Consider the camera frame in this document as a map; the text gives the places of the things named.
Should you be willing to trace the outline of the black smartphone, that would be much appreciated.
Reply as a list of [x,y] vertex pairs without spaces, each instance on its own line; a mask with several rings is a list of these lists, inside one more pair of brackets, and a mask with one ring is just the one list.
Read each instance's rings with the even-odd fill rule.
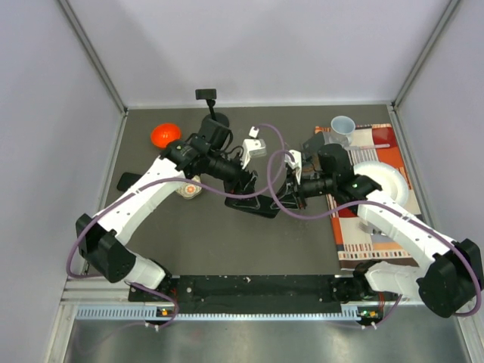
[[258,195],[256,197],[242,200],[226,197],[225,205],[244,213],[268,219],[273,219],[280,211],[273,199],[265,195]]

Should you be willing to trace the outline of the grey metal phone stand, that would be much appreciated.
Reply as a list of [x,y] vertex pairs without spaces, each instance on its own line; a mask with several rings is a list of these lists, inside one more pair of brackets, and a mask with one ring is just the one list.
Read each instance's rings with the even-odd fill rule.
[[302,144],[302,176],[315,178],[332,173],[332,154],[323,132],[315,133]]

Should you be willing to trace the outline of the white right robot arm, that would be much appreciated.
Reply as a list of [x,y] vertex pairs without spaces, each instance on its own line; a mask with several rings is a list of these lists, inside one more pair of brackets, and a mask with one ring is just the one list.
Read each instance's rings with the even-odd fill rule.
[[396,242],[416,262],[394,265],[382,259],[355,268],[353,290],[362,299],[391,292],[419,299],[442,318],[475,315],[482,306],[481,252],[469,239],[456,241],[425,224],[404,208],[396,193],[405,179],[395,168],[377,161],[352,165],[338,144],[326,144],[320,158],[319,178],[299,176],[301,154],[280,150],[296,190],[293,196],[330,194],[338,210],[350,209],[362,221]]

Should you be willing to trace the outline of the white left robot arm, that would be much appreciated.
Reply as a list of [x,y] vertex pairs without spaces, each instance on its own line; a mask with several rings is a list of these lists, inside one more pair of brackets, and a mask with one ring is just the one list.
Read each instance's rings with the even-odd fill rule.
[[251,129],[235,157],[229,157],[224,149],[226,139],[232,136],[225,128],[199,131],[185,141],[169,142],[121,197],[94,216],[83,214],[77,219],[74,250],[110,283],[138,284],[154,299],[165,299],[172,289],[169,271],[130,251],[128,242],[166,198],[202,174],[223,181],[221,194],[227,200],[240,200],[247,209],[257,209],[257,175],[248,169],[254,157],[265,155],[265,142],[257,134],[256,128]]

